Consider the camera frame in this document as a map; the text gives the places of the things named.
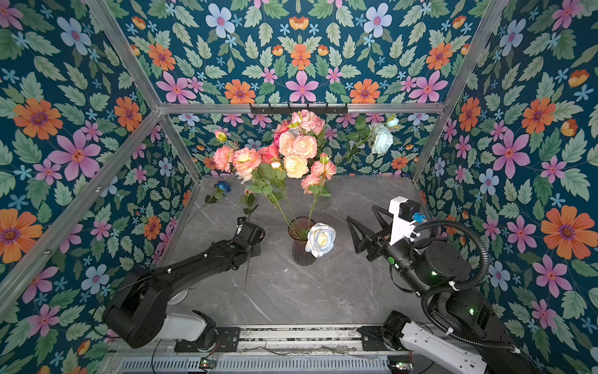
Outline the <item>small pink rose stem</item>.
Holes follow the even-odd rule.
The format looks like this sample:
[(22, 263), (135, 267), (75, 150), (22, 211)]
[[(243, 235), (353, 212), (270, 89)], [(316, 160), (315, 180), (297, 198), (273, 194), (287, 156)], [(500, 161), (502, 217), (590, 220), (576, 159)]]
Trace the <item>small pink rose stem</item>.
[[(257, 207), (259, 206), (256, 202), (255, 194), (246, 189), (244, 191), (243, 196), (241, 197), (241, 203), (243, 205), (243, 213), (245, 216), (245, 222), (250, 223), (252, 219), (252, 214), (255, 212)], [(250, 261), (254, 254), (259, 250), (259, 246), (252, 246), (249, 249), (249, 258), (247, 261), (247, 269), (245, 274), (245, 281), (244, 285), (247, 285), (249, 280), (249, 268), (250, 268)]]

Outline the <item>purple ribbed glass vase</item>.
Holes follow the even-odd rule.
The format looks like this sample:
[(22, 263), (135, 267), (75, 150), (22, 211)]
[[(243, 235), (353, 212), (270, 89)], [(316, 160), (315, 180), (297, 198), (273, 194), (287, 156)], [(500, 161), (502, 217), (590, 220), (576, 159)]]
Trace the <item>purple ribbed glass vase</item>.
[(293, 239), (292, 259), (299, 266), (310, 266), (316, 258), (306, 251), (308, 233), (316, 223), (308, 217), (299, 217), (291, 221), (287, 232)]

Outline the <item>blue rose stem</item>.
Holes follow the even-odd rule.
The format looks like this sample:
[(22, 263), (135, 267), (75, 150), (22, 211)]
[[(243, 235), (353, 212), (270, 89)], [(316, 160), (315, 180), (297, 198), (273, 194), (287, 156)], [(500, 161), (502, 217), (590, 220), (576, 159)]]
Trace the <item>blue rose stem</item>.
[(204, 203), (207, 205), (216, 204), (224, 199), (231, 191), (231, 186), (228, 182), (219, 181), (213, 186), (213, 191), (208, 193), (205, 197)]

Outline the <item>large white rose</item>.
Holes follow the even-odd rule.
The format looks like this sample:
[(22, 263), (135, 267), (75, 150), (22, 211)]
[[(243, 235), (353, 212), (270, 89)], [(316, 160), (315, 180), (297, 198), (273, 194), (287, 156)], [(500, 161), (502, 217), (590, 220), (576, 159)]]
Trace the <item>large white rose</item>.
[(328, 224), (318, 223), (310, 228), (305, 251), (313, 257), (323, 257), (334, 248), (336, 230)]

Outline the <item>pink peony spray stem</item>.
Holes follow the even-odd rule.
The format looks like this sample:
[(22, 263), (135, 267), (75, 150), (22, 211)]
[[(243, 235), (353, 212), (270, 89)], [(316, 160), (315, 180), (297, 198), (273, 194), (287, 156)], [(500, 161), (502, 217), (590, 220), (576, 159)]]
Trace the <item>pink peony spray stem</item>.
[(289, 227), (296, 216), (292, 211), (286, 213), (282, 205), (283, 201), (288, 202), (285, 174), (263, 164), (257, 149), (241, 148), (225, 132), (216, 131), (215, 138), (220, 145), (213, 155), (216, 170), (235, 175), (242, 183), (248, 184), (249, 191), (268, 199), (282, 213)]

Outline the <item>cream peony bunch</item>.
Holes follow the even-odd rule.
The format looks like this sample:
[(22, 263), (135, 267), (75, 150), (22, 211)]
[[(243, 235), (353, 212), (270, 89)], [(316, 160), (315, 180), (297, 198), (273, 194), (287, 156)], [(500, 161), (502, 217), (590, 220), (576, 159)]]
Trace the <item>cream peony bunch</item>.
[(308, 159), (299, 155), (286, 156), (282, 161), (273, 161), (270, 166), (291, 179), (300, 179), (309, 172)]

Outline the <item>cream pink large rose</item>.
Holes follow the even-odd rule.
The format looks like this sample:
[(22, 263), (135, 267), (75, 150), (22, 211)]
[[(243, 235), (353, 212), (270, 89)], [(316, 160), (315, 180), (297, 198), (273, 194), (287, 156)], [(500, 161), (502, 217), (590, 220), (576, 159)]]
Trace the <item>cream pink large rose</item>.
[(279, 153), (284, 157), (288, 157), (294, 154), (294, 141), (296, 135), (292, 132), (284, 132), (279, 137)]

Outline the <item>white flower spray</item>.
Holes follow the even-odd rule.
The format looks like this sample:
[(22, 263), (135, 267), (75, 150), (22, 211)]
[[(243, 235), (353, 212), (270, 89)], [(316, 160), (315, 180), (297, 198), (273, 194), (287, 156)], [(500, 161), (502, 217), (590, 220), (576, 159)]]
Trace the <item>white flower spray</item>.
[(381, 121), (367, 122), (364, 115), (358, 115), (355, 121), (355, 131), (347, 135), (348, 148), (342, 156), (341, 163), (352, 162), (353, 158), (362, 151), (361, 147), (368, 147), (375, 156), (385, 155), (394, 143), (393, 130), (400, 124), (397, 115), (382, 117)]

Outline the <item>coral pink rose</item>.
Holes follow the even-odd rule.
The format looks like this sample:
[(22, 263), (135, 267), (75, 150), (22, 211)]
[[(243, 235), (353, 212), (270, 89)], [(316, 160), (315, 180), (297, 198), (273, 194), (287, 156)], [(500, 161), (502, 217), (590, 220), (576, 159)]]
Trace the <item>coral pink rose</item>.
[(282, 123), (280, 123), (277, 126), (277, 128), (275, 129), (275, 131), (273, 133), (274, 143), (278, 142), (281, 135), (289, 130), (289, 125), (290, 125), (289, 121), (284, 120), (284, 121), (282, 121)]

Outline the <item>large pink peony bunch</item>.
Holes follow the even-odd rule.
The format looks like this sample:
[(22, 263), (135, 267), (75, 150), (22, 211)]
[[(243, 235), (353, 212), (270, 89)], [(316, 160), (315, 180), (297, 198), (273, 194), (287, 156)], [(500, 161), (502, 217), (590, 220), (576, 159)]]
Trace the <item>large pink peony bunch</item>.
[(316, 157), (319, 137), (325, 128), (325, 121), (309, 110), (301, 110), (291, 115), (292, 154), (306, 159)]

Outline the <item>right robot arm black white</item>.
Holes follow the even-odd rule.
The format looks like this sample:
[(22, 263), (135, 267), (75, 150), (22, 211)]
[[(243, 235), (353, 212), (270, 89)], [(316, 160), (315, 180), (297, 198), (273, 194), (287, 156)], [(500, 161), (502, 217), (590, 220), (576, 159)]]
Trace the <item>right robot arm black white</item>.
[[(391, 210), (372, 207), (378, 232), (346, 219), (356, 253), (365, 252), (370, 262), (386, 260), (405, 282), (402, 290), (419, 297), (423, 314), (440, 332), (392, 311), (373, 339), (390, 350), (423, 355), (452, 373), (537, 373), (478, 288), (489, 273), (487, 244), (459, 222), (426, 220), (416, 206), (408, 200)], [(478, 266), (473, 268), (447, 238), (421, 237), (437, 228), (453, 228), (472, 241)]]

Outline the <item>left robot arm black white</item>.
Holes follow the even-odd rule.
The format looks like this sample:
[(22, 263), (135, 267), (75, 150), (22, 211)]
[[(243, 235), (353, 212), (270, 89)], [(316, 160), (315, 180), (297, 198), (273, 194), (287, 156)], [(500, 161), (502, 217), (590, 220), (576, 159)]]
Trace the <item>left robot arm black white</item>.
[(236, 270), (258, 256), (255, 248), (265, 234), (262, 227), (239, 218), (233, 238), (214, 242), (198, 255), (152, 270), (131, 270), (104, 310), (102, 322), (131, 348), (178, 340), (204, 352), (212, 349), (215, 322), (199, 310), (169, 313), (169, 302), (201, 280)]

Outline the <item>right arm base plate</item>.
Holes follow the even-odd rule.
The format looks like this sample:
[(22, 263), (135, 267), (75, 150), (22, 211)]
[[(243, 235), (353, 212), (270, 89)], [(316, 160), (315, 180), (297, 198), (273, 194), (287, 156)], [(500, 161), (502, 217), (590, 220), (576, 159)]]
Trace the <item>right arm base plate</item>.
[(393, 310), (381, 326), (358, 327), (366, 352), (409, 351), (423, 330), (405, 314)]

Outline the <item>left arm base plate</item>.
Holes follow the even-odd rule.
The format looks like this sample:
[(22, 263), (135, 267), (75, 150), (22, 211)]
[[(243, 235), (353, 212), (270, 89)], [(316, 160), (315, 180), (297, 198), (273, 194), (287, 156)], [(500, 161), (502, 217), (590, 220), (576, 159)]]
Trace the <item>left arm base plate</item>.
[(204, 331), (196, 341), (178, 341), (174, 351), (201, 354), (236, 352), (240, 335), (240, 327), (213, 327)]

